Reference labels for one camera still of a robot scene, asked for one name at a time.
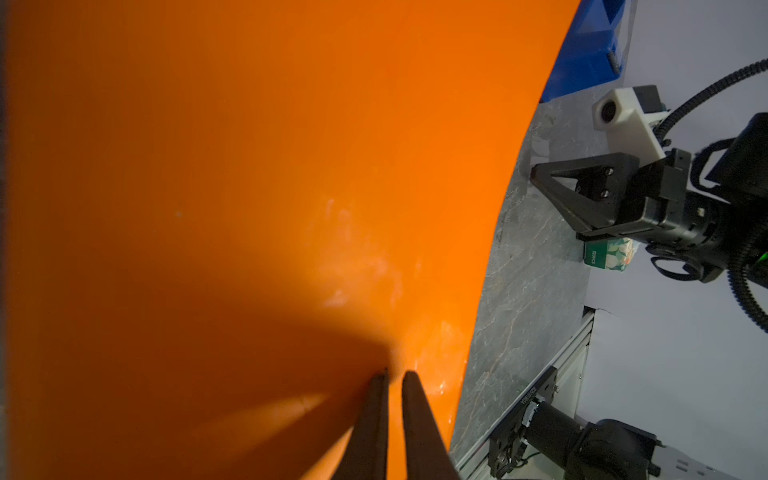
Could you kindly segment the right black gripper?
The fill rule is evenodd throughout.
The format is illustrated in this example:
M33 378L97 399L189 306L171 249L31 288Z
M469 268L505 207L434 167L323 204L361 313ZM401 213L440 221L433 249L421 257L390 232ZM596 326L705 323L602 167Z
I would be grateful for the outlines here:
M617 222L617 235L644 243L654 263L682 264L681 273L659 268L662 275L712 282L727 268L738 217L731 205L687 187L691 164L678 149L640 169L637 157L611 153L540 163L530 180L575 232Z

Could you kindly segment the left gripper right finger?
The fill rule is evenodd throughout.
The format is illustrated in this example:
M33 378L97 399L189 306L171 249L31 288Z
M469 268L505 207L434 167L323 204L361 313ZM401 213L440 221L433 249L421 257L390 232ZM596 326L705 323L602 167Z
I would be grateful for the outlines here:
M402 417L408 479L459 480L415 371L407 371L403 377Z

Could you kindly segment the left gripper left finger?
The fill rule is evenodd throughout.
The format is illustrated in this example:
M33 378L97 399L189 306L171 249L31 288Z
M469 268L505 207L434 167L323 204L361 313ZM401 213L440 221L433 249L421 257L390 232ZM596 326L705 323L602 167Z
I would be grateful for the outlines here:
M386 370L370 382L360 414L337 466L333 480L387 476L389 375Z

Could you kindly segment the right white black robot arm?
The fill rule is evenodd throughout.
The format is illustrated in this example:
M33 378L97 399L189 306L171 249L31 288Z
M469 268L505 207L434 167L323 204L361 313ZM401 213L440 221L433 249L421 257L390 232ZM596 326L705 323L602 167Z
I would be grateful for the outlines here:
M767 116L697 153L671 147L668 133L717 94L767 69L765 61L719 79L675 110L654 85L619 88L593 107L605 155L536 165L533 185L585 242L627 238L645 245L658 271L709 283L726 275L760 328L767 313L752 293L767 283Z

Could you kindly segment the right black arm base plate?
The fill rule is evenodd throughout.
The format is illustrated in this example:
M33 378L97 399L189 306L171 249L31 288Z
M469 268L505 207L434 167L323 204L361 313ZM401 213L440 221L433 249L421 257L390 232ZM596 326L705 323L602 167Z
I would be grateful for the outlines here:
M557 368L549 366L522 393L489 436L488 466L495 479L502 479L524 465L525 431L534 410L532 404L551 402L555 394Z

